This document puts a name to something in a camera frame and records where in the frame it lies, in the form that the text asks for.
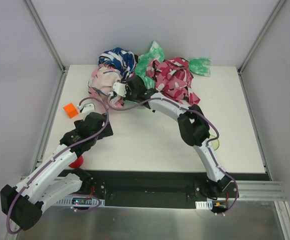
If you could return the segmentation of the blue patterned cloth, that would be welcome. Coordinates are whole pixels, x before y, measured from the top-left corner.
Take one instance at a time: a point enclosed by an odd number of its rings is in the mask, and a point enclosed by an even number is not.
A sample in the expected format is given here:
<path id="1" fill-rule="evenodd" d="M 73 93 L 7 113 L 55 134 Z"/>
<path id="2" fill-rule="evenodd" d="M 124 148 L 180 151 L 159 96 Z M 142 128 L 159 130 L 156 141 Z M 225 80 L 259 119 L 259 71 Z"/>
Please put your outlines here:
<path id="1" fill-rule="evenodd" d="M 119 71 L 123 83 L 134 75 L 137 63 L 137 55 L 120 47 L 106 50 L 98 57 L 99 65 L 112 67 Z"/>

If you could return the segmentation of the light pink bird-print cloth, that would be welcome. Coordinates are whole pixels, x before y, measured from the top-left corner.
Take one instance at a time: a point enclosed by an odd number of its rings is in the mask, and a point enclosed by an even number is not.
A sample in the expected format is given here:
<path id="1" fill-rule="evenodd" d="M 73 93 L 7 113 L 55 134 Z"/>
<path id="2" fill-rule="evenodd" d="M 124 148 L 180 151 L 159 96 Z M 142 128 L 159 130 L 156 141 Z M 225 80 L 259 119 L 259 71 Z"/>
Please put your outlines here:
<path id="1" fill-rule="evenodd" d="M 119 95 L 110 96 L 115 83 L 120 83 L 122 76 L 119 70 L 101 64 L 91 74 L 88 80 L 88 94 L 105 104 L 115 108 L 122 108 L 124 100 Z"/>

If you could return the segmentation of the green white cloth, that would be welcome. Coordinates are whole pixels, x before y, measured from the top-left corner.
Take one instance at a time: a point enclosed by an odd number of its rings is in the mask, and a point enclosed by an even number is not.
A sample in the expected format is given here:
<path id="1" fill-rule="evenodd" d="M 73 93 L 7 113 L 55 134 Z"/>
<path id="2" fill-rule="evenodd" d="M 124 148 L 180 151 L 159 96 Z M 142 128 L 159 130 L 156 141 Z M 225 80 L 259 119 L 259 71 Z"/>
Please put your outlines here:
<path id="1" fill-rule="evenodd" d="M 138 57 L 138 63 L 134 70 L 134 73 L 143 80 L 147 89 L 155 87 L 154 80 L 146 76 L 147 66 L 152 60 L 157 60 L 159 63 L 162 63 L 165 60 L 165 51 L 155 40 L 152 42 L 149 51 Z M 188 69 L 192 74 L 203 77 L 211 76 L 210 66 L 212 60 L 210 58 L 198 57 L 185 60 L 188 61 Z"/>

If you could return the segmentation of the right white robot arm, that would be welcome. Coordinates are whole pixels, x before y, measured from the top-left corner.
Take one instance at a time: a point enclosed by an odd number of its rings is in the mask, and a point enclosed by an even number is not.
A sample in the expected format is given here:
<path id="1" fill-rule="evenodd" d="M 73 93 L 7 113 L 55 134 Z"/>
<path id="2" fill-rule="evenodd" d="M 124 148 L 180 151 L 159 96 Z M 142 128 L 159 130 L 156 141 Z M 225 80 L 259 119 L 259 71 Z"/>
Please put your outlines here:
<path id="1" fill-rule="evenodd" d="M 138 76 L 126 81 L 126 99 L 142 103 L 148 109 L 160 112 L 177 122 L 181 139 L 194 148 L 206 170 L 207 181 L 199 187 L 199 191 L 204 197 L 216 200 L 231 179 L 222 168 L 211 145 L 212 125 L 205 118 L 201 108 L 196 104 L 186 106 L 169 99 L 153 88 L 147 89 Z"/>

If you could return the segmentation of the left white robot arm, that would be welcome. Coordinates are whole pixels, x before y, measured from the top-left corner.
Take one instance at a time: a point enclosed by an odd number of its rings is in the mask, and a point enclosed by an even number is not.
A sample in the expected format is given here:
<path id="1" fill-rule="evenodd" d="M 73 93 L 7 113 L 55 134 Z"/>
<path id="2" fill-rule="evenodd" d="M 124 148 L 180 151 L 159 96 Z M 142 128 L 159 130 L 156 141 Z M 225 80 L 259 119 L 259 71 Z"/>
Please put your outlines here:
<path id="1" fill-rule="evenodd" d="M 109 115 L 89 113 L 83 120 L 74 122 L 75 128 L 64 134 L 59 145 L 29 176 L 15 186 L 5 185 L 0 190 L 1 210 L 6 214 L 6 229 L 11 235 L 29 230 L 43 213 L 64 197 L 74 194 L 96 200 L 95 184 L 84 170 L 72 170 L 64 179 L 54 179 L 83 153 L 89 151 L 98 139 L 113 135 Z"/>

